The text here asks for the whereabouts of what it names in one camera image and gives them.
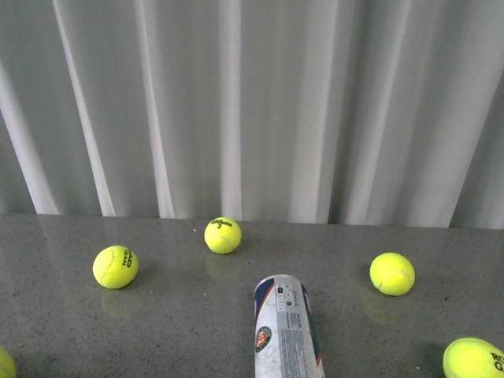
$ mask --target tennis ball can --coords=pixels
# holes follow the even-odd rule
[[[288,275],[266,277],[254,291],[255,377],[324,378],[308,294]]]

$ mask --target white curtain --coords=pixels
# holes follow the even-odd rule
[[[504,2],[0,1],[0,213],[504,228]]]

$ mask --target roland garros logo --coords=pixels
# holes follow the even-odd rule
[[[260,352],[265,349],[271,340],[271,329],[269,327],[260,327],[258,334],[255,336],[255,351]]]

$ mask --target tennis ball logo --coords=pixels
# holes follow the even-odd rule
[[[133,263],[133,253],[130,250],[124,250],[123,252],[123,266],[131,268]]]
[[[504,372],[504,357],[499,356],[498,354],[492,353],[491,356],[494,359],[494,366],[499,372]]]
[[[229,226],[229,227],[233,227],[233,225],[231,223],[226,222],[222,219],[214,219],[210,222],[210,224],[216,224],[217,230],[220,230],[223,224],[225,224],[226,226]]]

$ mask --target tennis ball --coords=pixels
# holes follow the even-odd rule
[[[482,339],[457,339],[444,351],[443,369],[447,378],[503,378],[504,353]]]
[[[125,246],[110,246],[98,254],[93,274],[98,283],[109,289],[126,286],[139,271],[139,261]]]
[[[0,378],[14,378],[16,376],[16,364],[7,350],[0,347]]]
[[[386,295],[403,295],[415,283],[415,271],[407,258],[387,252],[375,258],[369,268],[372,284]]]
[[[231,218],[216,218],[205,229],[205,243],[216,254],[229,254],[242,241],[242,230]]]

